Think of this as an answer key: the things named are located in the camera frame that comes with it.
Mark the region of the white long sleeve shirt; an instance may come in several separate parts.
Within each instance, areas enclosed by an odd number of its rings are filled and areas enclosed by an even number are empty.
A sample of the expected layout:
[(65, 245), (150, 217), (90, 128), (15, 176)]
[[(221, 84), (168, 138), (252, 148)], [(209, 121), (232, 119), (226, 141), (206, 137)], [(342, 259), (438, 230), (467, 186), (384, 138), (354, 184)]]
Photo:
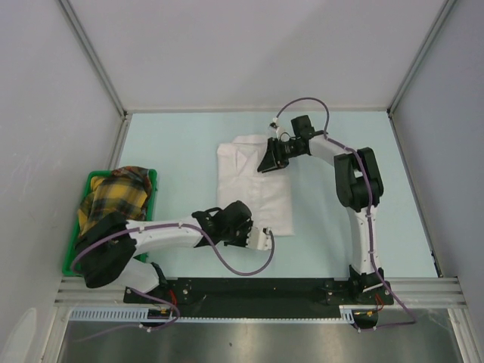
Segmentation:
[(284, 169), (257, 171), (267, 141), (265, 135), (242, 135), (218, 146), (217, 204), (225, 208), (240, 200), (250, 209), (257, 228), (270, 227), (276, 236), (293, 236), (290, 176)]

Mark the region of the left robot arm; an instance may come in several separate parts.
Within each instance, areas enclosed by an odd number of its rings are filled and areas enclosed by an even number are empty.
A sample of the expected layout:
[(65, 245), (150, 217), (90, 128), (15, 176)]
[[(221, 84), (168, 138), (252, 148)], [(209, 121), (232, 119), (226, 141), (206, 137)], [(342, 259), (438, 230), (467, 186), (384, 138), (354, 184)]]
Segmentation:
[(140, 291), (156, 303), (167, 293), (161, 268), (137, 256), (167, 247), (198, 248), (218, 243), (245, 247), (253, 227), (249, 207), (237, 200), (171, 222), (128, 220), (113, 212), (81, 235), (71, 269), (88, 288), (111, 284)]

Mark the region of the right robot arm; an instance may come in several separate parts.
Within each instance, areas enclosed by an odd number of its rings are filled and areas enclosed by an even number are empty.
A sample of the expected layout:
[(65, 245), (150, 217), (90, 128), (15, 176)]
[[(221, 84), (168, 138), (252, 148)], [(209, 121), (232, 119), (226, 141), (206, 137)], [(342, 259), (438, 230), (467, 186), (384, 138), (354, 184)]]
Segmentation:
[(291, 158), (316, 157), (334, 168), (337, 198), (346, 208), (352, 236), (352, 263), (345, 291), (357, 303), (372, 304), (384, 294), (383, 269), (376, 242), (376, 212), (384, 187), (374, 151), (355, 150), (317, 131), (307, 115), (291, 120), (290, 136), (273, 119), (269, 128), (275, 133), (267, 141), (266, 152), (257, 171), (284, 169)]

